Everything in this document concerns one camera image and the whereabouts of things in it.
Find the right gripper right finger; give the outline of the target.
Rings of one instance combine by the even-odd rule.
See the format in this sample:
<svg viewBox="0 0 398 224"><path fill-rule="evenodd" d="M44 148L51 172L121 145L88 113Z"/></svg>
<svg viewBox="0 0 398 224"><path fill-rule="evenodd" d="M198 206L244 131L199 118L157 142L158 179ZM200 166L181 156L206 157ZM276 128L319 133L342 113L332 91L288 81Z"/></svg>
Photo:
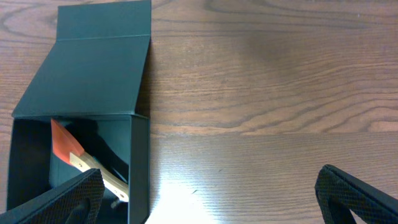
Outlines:
<svg viewBox="0 0 398 224"><path fill-rule="evenodd" d="M315 195L325 223L397 223L397 199L333 165L318 173Z"/></svg>

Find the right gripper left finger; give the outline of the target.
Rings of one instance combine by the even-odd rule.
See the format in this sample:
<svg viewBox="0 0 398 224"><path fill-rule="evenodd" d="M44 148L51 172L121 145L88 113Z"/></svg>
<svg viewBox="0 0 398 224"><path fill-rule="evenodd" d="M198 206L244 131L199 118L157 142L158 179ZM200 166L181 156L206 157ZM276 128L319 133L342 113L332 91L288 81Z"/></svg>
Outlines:
<svg viewBox="0 0 398 224"><path fill-rule="evenodd" d="M62 185L1 215L1 223L95 223L104 194L99 169L89 169Z"/></svg>

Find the orange scraper wooden handle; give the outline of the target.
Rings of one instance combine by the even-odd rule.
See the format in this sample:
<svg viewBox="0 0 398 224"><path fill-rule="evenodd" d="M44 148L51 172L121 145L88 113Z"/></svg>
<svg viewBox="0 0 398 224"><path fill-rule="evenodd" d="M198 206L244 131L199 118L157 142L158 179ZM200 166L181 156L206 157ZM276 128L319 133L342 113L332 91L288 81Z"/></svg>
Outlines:
<svg viewBox="0 0 398 224"><path fill-rule="evenodd" d="M58 121L51 119L52 152L64 163L81 172L101 171L104 186L122 202L129 201L129 186L110 173L100 162L87 153L76 138Z"/></svg>

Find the dark green box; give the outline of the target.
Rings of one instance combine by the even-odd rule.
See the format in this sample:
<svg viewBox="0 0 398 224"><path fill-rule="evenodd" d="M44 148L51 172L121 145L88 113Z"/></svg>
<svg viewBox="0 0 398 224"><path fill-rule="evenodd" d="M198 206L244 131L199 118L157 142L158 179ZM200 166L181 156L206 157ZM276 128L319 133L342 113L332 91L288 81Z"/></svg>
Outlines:
<svg viewBox="0 0 398 224"><path fill-rule="evenodd" d="M76 177L52 152L51 119L129 186L128 202L106 190L98 223L144 223L149 216L149 119L136 110L150 46L151 4L61 6L57 38L19 100L9 156L11 210Z"/></svg>

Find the small claw hammer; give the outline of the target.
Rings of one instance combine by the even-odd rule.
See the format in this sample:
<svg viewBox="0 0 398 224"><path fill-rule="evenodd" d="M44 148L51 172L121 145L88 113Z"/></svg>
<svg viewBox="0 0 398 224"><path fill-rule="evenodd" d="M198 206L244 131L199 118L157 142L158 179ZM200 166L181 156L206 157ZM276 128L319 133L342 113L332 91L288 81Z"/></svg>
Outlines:
<svg viewBox="0 0 398 224"><path fill-rule="evenodd" d="M119 178L120 178L125 184L127 184L127 179L126 179L122 174L119 174ZM111 208L112 208L113 210L116 210L116 209L120 206L121 203L122 203L122 201L120 201L120 199L117 198L117 199L115 199L115 200L111 203Z"/></svg>

